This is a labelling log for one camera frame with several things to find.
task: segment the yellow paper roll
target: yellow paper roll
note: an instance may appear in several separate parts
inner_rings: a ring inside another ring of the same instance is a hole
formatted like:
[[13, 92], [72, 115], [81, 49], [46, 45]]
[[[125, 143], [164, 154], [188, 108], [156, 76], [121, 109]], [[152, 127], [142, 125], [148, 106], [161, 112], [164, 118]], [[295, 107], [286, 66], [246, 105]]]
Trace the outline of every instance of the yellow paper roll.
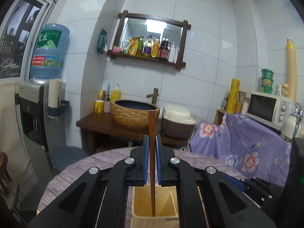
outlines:
[[231, 113], [231, 114], [234, 113], [235, 106], [237, 105], [239, 89], [240, 89], [240, 80], [232, 79], [229, 99], [227, 102], [227, 109], [226, 109], [227, 113]]
[[103, 113], [103, 106], [104, 106], [104, 101], [96, 99], [95, 100], [95, 113]]

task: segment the wooden shelf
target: wooden shelf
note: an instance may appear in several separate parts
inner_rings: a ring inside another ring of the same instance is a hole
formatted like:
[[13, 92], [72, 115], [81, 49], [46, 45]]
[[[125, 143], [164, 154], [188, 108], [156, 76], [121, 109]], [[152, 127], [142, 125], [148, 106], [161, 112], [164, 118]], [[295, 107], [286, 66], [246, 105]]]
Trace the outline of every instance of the wooden shelf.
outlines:
[[125, 54], [113, 54], [112, 50], [108, 50], [108, 55], [110, 58], [116, 58], [116, 57], [125, 57], [125, 58], [131, 58], [131, 59], [140, 59], [140, 60], [145, 60], [145, 61], [150, 61], [150, 62], [155, 62], [155, 63], [161, 63], [161, 64], [166, 64], [170, 66], [174, 66], [176, 69], [181, 70], [182, 67], [186, 66], [186, 63], [173, 63], [173, 62], [167, 62], [167, 61], [161, 61], [158, 58], [153, 58], [153, 57], [144, 57], [144, 56], [136, 56], [136, 55], [125, 55]]

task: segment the metal screw cap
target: metal screw cap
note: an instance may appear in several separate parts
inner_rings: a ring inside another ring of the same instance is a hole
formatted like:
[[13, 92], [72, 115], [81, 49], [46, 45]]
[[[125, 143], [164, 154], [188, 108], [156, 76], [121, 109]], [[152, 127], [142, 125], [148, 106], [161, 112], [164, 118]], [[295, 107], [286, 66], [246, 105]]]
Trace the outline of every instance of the metal screw cap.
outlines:
[[215, 169], [214, 167], [212, 167], [212, 166], [209, 166], [209, 167], [207, 168], [207, 172], [208, 172], [209, 174], [214, 174], [214, 173], [216, 173], [216, 169]]
[[132, 163], [134, 163], [134, 158], [126, 158], [125, 159], [125, 163], [126, 164], [132, 164]]
[[172, 164], [178, 164], [180, 162], [179, 158], [171, 158], [170, 161]]
[[96, 174], [97, 172], [98, 172], [98, 168], [97, 167], [91, 167], [89, 169], [89, 173], [92, 174], [92, 175]]

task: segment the blue water jug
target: blue water jug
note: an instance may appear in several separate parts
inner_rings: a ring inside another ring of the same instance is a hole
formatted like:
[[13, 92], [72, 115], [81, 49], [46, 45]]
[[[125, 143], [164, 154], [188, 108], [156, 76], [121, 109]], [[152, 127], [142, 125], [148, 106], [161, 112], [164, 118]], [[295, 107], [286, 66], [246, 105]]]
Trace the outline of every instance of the blue water jug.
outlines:
[[60, 73], [60, 65], [69, 44], [69, 28], [47, 24], [41, 29], [36, 43], [30, 73], [37, 79], [53, 79]]

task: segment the woven basin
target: woven basin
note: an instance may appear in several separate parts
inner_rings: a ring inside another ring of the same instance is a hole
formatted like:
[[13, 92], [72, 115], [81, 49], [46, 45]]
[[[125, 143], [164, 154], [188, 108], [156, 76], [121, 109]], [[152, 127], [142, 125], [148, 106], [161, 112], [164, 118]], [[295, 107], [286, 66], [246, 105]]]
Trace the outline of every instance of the woven basin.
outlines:
[[149, 126], [149, 110], [156, 111], [159, 116], [159, 107], [133, 100], [116, 100], [111, 102], [111, 114], [115, 122], [132, 128], [146, 128]]

